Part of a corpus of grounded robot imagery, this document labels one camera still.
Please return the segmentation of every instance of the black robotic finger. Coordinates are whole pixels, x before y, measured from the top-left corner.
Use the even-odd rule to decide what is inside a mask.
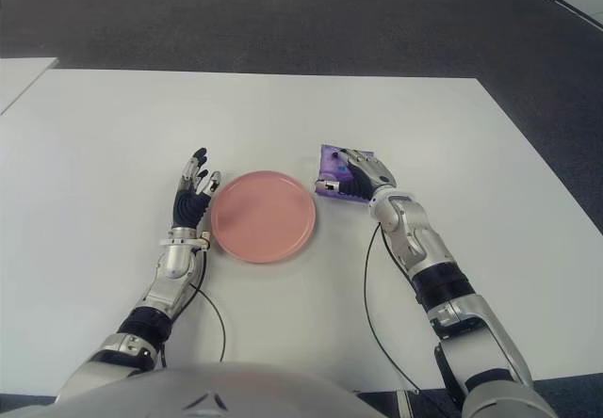
[[[192,157],[196,158],[197,161],[199,161],[199,166],[202,166],[207,161],[207,157],[205,156],[206,154],[207,148],[200,148],[195,152],[195,154],[192,155]]]
[[[201,170],[199,173],[197,173],[197,178],[199,178],[199,181],[206,177],[207,173],[209,173],[207,169]]]

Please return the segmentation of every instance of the purple object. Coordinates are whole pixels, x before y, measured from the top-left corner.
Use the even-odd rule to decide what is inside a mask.
[[[346,167],[346,164],[341,159],[334,157],[334,153],[337,153],[340,150],[341,148],[333,145],[322,145],[320,147],[320,171],[318,172],[318,178],[320,180],[347,181],[353,178],[350,170]],[[368,156],[373,155],[373,152],[361,153]],[[316,190],[316,193],[324,197],[333,197],[334,199],[368,201],[359,197],[343,195],[334,190]]]

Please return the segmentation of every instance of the metal joint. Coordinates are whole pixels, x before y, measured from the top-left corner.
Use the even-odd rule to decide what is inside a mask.
[[[512,368],[512,376],[519,382],[532,386],[530,369],[519,349],[502,327],[486,300],[477,294],[457,297],[442,303],[427,312],[430,321],[437,321],[442,327],[449,327],[462,321],[478,318],[490,331],[500,351]]]
[[[151,343],[130,333],[113,333],[107,336],[97,352],[101,350],[113,350],[132,356],[142,352],[142,355],[153,360],[157,357],[157,351]]]

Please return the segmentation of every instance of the gray carpet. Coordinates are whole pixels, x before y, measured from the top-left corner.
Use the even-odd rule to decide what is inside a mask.
[[[2,4],[0,56],[63,68],[478,77],[603,229],[603,32],[549,0]]]

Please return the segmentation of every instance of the black joint segment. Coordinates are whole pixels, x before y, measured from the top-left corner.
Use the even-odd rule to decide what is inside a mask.
[[[171,319],[152,307],[138,307],[125,318],[118,333],[130,333],[142,338],[158,352],[171,334]]]
[[[137,355],[124,354],[117,350],[101,350],[94,354],[90,361],[137,368],[137,374],[140,372],[153,371],[155,368],[155,362],[151,358],[151,353],[146,349],[141,349]]]
[[[446,360],[446,355],[444,355],[444,351],[440,345],[435,347],[433,355],[435,355],[435,362],[440,369],[440,374],[442,375],[442,380],[444,380],[444,385],[446,386],[450,399],[457,409],[461,410],[464,403],[463,389],[461,388],[461,385],[459,385],[459,382],[456,381],[454,374],[452,374],[452,369],[450,369],[448,360]]]
[[[472,378],[468,378],[464,385],[470,392],[475,387],[482,385],[486,382],[492,382],[494,380],[509,380],[513,382],[513,378],[511,377],[511,373],[508,369],[494,368],[489,369],[488,371],[484,371],[483,373],[476,374]]]
[[[192,157],[194,157],[195,159],[197,159],[199,161],[199,164],[203,164],[207,159],[205,158],[205,155],[207,154],[207,149],[206,148],[200,148],[199,150],[197,150],[195,152],[195,154],[192,155]]]
[[[412,278],[416,298],[426,312],[457,297],[475,294],[456,263],[440,263],[421,270]]]
[[[180,190],[173,202],[172,228],[197,228],[203,218],[211,197],[203,192],[199,195],[190,190]]]
[[[441,340],[485,326],[484,322],[478,317],[470,317],[446,327],[442,326],[437,319],[432,319],[431,324],[433,331]]]

